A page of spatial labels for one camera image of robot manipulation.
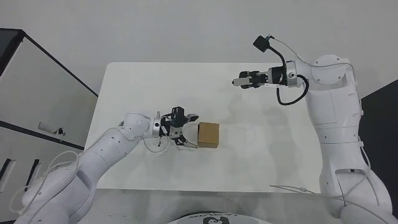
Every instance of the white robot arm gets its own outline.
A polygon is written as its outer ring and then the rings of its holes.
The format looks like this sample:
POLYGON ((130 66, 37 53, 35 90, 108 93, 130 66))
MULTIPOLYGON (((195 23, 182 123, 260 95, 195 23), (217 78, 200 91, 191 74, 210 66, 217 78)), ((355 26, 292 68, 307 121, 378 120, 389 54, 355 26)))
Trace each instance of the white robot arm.
POLYGON ((22 198, 25 210, 16 223, 77 223, 91 208, 99 179, 140 140, 168 136, 176 145, 189 146, 182 126, 197 118, 185 116, 179 106, 152 119, 127 114, 120 126, 108 129, 77 161, 36 182, 22 198))
MULTIPOLYGON (((358 137, 358 128, 363 111, 349 60, 325 55, 312 65, 292 50, 298 60, 285 62, 283 56, 271 47, 270 39, 274 38, 260 36, 253 44, 262 52, 267 49, 275 52, 281 58, 282 66, 270 68, 267 72, 241 72, 239 78, 233 80, 233 85, 244 89, 266 83, 288 87, 303 85, 304 92, 297 100, 283 103, 279 88, 277 99, 282 105, 292 105, 305 96, 322 153, 323 167, 319 179, 322 195, 358 203, 377 212, 388 223, 397 223, 391 215, 392 204, 386 187, 365 163, 361 153, 363 143, 358 137)), ((348 202, 328 199, 326 209, 343 223, 384 223, 348 202)))

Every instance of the black cable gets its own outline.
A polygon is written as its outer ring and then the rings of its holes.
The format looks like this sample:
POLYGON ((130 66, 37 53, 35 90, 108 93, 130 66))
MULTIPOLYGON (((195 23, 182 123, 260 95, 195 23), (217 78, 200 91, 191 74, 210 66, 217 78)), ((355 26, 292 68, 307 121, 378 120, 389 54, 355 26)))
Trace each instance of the black cable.
POLYGON ((285 62, 285 58, 282 56, 282 54, 279 53, 276 49, 272 48, 271 46, 269 46, 268 49, 270 49, 272 52, 274 52, 275 54, 277 54, 277 55, 280 57, 280 59, 282 60, 282 64, 283 64, 284 67, 285 67, 286 62, 285 62))
POLYGON ((305 88, 304 88, 303 94, 300 95, 300 97, 298 97, 298 98, 295 99, 294 101, 288 102, 288 103, 283 103, 283 102, 281 102, 281 100, 280 100, 280 95, 279 95, 279 88, 276 88, 276 97, 277 97, 277 99, 278 99, 279 104, 281 104, 282 106, 289 106, 289 105, 292 105, 292 104, 294 104, 294 103, 297 103, 297 102, 299 102, 302 98, 304 98, 304 96, 308 93, 308 90, 310 89, 310 84, 309 84, 308 80, 307 80, 304 76, 302 76, 302 75, 297 75, 297 77, 303 79, 303 81, 304 81, 304 83, 305 83, 305 88))

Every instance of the cardboard box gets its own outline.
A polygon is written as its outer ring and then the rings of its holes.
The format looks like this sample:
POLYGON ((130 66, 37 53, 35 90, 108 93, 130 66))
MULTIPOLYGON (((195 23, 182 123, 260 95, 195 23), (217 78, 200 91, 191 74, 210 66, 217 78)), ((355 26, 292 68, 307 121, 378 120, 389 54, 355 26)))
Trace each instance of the cardboard box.
POLYGON ((217 148, 220 141, 220 124, 199 122, 198 147, 217 148))

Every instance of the white table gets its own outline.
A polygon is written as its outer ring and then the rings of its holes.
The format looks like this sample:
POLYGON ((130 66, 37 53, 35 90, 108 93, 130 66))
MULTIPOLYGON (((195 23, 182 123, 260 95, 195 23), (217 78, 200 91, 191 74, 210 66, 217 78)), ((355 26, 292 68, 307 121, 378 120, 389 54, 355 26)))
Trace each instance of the white table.
MULTIPOLYGON (((199 121, 220 123, 220 145, 189 149, 173 142, 167 152, 153 154, 140 142, 105 173, 98 188, 274 192, 270 184, 284 184, 319 192, 322 158, 305 100, 281 106, 275 88, 242 90, 231 84, 241 71, 266 71, 276 65, 109 64, 86 148, 127 112, 155 116, 158 110, 170 113, 174 106, 198 114, 199 121)), ((283 101, 301 93, 302 88, 281 88, 283 101)), ((186 129, 192 137, 195 126, 186 129)), ((157 139, 147 143, 157 148, 157 139)))

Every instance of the wire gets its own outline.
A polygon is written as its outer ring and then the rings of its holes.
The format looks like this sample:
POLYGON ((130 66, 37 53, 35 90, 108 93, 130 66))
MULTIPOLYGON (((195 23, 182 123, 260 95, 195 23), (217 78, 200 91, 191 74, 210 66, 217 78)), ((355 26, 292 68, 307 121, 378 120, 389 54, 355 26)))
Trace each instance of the wire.
POLYGON ((308 89, 310 89, 310 84, 309 84, 308 80, 303 75, 297 75, 297 77, 301 78, 304 81, 305 88, 304 88, 304 92, 300 95, 300 97, 298 97, 294 101, 287 102, 287 103, 282 102, 280 100, 279 88, 276 88, 276 97, 278 99, 279 104, 281 104, 282 106, 289 106, 289 105, 295 104, 295 103, 299 102, 302 98, 304 98, 304 96, 308 93, 308 89))
POLYGON ((351 63, 348 63, 348 62, 340 62, 340 63, 334 63, 334 64, 329 64, 329 65, 319 65, 319 66, 317 66, 317 65, 312 65, 312 64, 310 64, 310 63, 308 63, 308 62, 306 62, 298 53, 296 53, 292 48, 290 48, 287 44, 285 44, 283 41, 281 41, 281 40, 278 40, 278 39, 276 39, 275 37, 271 37, 272 39, 274 39, 275 41, 277 41, 277 42, 280 42, 281 44, 284 44, 288 49, 290 49, 290 51, 292 51, 295 55, 296 55, 296 57, 300 60, 300 61, 302 61, 303 63, 305 63, 305 64, 307 64, 308 66, 310 66, 310 67, 315 67, 315 68, 326 68, 326 67, 331 67, 331 66, 336 66, 336 65, 349 65, 352 69, 353 69, 353 76, 354 76, 354 79, 355 79, 355 69, 354 69, 354 66, 351 64, 351 63))
POLYGON ((321 197, 321 198, 328 198, 328 199, 333 199, 333 200, 339 200, 339 201, 342 201, 342 202, 348 202, 348 203, 350 203, 350 204, 353 204, 353 205, 355 205, 355 206, 357 206, 357 207, 362 208, 363 210, 366 210, 367 212, 371 213, 371 214, 374 215, 375 217, 378 217, 378 219, 380 219, 380 220, 381 220, 382 222, 384 222, 385 224, 389 224, 385 219, 383 219, 383 218, 382 218, 381 216, 379 216, 378 214, 374 213, 372 210, 370 210, 370 209, 368 209, 368 208, 366 208, 366 207, 364 207, 364 206, 362 206, 362 205, 360 205, 360 204, 357 204, 357 203, 355 203, 355 202, 349 201, 349 200, 340 199, 340 198, 337 198, 337 197, 330 197, 330 196, 322 195, 322 194, 308 194, 308 193, 305 193, 305 192, 301 192, 301 191, 299 191, 299 190, 287 189, 287 188, 285 188, 285 187, 283 187, 283 186, 279 186, 279 185, 270 185, 270 187, 278 188, 278 189, 283 189, 283 190, 288 190, 288 191, 291 191, 291 192, 295 192, 295 193, 299 193, 299 194, 304 194, 304 195, 309 195, 309 196, 313 196, 313 197, 321 197))
MULTIPOLYGON (((11 201, 10 201, 10 203, 9 203, 9 209, 10 209, 12 212, 17 212, 17 213, 19 213, 19 215, 23 215, 23 214, 26 213, 26 211, 29 209, 29 207, 32 205, 33 201, 36 199, 36 197, 38 196, 38 194, 39 194, 40 191, 42 190, 42 187, 43 187, 43 185, 44 185, 44 183, 45 183, 45 181, 46 181, 46 179, 47 179, 47 176, 49 175, 50 170, 51 170, 52 168, 54 168, 55 166, 58 166, 58 165, 60 165, 60 164, 65 164, 66 162, 61 162, 61 163, 56 164, 56 165, 54 165, 54 166, 53 166, 52 164, 55 162, 55 160, 56 160, 57 158, 59 158, 60 156, 66 154, 66 153, 73 153, 73 154, 76 156, 76 161, 74 161, 74 162, 76 162, 75 171, 74 171, 73 175, 70 177, 70 179, 68 180, 68 182, 67 182, 65 185, 63 185, 62 188, 64 189, 67 185, 70 184, 70 182, 75 178, 75 176, 77 175, 77 172, 78 172, 78 168, 79 168, 79 155, 78 155, 76 152, 74 152, 74 151, 64 151, 63 153, 59 154, 58 156, 56 156, 56 157, 51 161, 51 163, 50 163, 49 166, 47 167, 46 172, 44 173, 43 181, 42 181, 42 183, 41 183, 39 189, 36 191, 36 193, 34 194, 34 197, 32 198, 32 200, 30 200, 30 202, 28 203, 28 205, 27 205, 25 208, 23 208, 23 209, 21 209, 21 210, 14 210, 14 209, 12 208, 12 203, 13 203, 13 201, 14 201, 14 199, 15 199, 15 196, 16 196, 20 191, 22 191, 22 190, 24 190, 24 189, 27 189, 27 188, 30 188, 30 187, 31 187, 30 185, 21 188, 20 190, 18 190, 18 191, 12 196, 11 201)), ((54 198, 54 197, 51 197, 51 198, 49 198, 47 201, 45 201, 44 203, 42 203, 41 207, 35 211, 35 213, 32 215, 32 217, 30 218, 30 220, 28 221, 28 223, 30 223, 30 222, 33 220, 33 218, 35 218, 35 216, 40 212, 40 210, 41 210, 49 201, 51 201, 53 198, 54 198)))
POLYGON ((159 153, 159 152, 162 152, 162 151, 164 151, 164 149, 166 149, 166 148, 169 146, 169 144, 170 144, 169 138, 166 137, 166 138, 167 138, 167 144, 163 147, 163 149, 161 149, 161 150, 159 150, 159 151, 153 151, 153 150, 149 149, 147 143, 145 142, 144 137, 142 137, 142 136, 140 136, 140 137, 142 138, 142 140, 144 140, 144 145, 145 145, 145 147, 147 148, 147 150, 150 151, 150 152, 152 152, 152 153, 159 153))
POLYGON ((301 192, 310 192, 311 194, 316 194, 315 192, 312 192, 311 190, 308 190, 308 189, 306 189, 306 188, 303 188, 303 187, 301 187, 301 188, 298 188, 298 187, 293 187, 293 186, 288 186, 288 185, 270 185, 271 187, 275 187, 275 188, 291 188, 291 189, 297 189, 297 190, 299 190, 299 191, 301 191, 301 192))
POLYGON ((288 185, 270 185, 270 186, 271 186, 271 187, 274 187, 274 188, 278 188, 278 189, 289 190, 289 191, 292 191, 292 192, 305 194, 305 195, 313 195, 313 196, 318 196, 318 197, 323 197, 323 198, 330 198, 330 199, 334 199, 334 200, 340 200, 340 201, 343 201, 343 202, 348 202, 348 203, 351 203, 351 204, 353 204, 353 205, 355 205, 355 206, 358 206, 358 207, 360 207, 360 208, 362 208, 362 209, 368 211, 369 213, 371 213, 371 214, 373 214, 374 216, 378 217, 378 218, 379 218, 380 220, 382 220, 384 223, 387 223, 387 224, 388 224, 388 222, 386 222, 383 218, 381 218, 379 215, 376 215, 374 212, 370 211, 369 209, 367 209, 367 208, 365 208, 365 207, 363 207, 363 206, 361 206, 361 205, 359 205, 359 204, 357 204, 357 203, 351 202, 351 201, 349 201, 349 200, 341 199, 341 197, 347 197, 347 196, 348 196, 360 183, 362 183, 362 182, 368 177, 368 175, 369 175, 369 173, 370 173, 370 171, 371 171, 371 162, 370 162, 370 160, 369 160, 369 157, 368 157, 368 155, 366 154, 366 152, 365 152, 363 146, 361 146, 360 148, 361 148, 361 150, 362 150, 362 152, 363 152, 363 154, 364 154, 364 156, 365 156, 365 158, 366 158, 366 162, 368 163, 368 169, 367 169, 367 171, 365 172, 365 174, 364 174, 364 176, 362 177, 362 179, 361 179, 359 182, 357 182, 354 186, 352 186, 352 188, 350 188, 350 190, 347 191, 347 193, 345 193, 345 194, 343 194, 343 195, 336 195, 336 196, 322 195, 322 194, 317 194, 317 193, 315 193, 315 192, 312 192, 311 190, 307 190, 306 188, 303 188, 303 187, 298 188, 298 187, 293 187, 293 186, 288 186, 288 185), (299 191, 290 190, 290 189, 286 189, 286 188, 297 189, 297 190, 299 190, 299 191))
POLYGON ((361 146, 361 150, 362 150, 363 154, 365 155, 366 161, 368 162, 368 167, 369 167, 368 170, 365 172, 365 174, 363 175, 362 179, 359 182, 357 182, 352 188, 350 188, 350 190, 347 191, 347 193, 345 193, 343 195, 339 195, 337 197, 347 197, 355 189, 356 186, 358 186, 361 182, 363 182, 363 180, 365 180, 368 177, 368 175, 369 175, 369 173, 371 171, 371 163, 369 161, 368 155, 366 154, 366 152, 365 152, 365 150, 363 149, 362 146, 361 146))

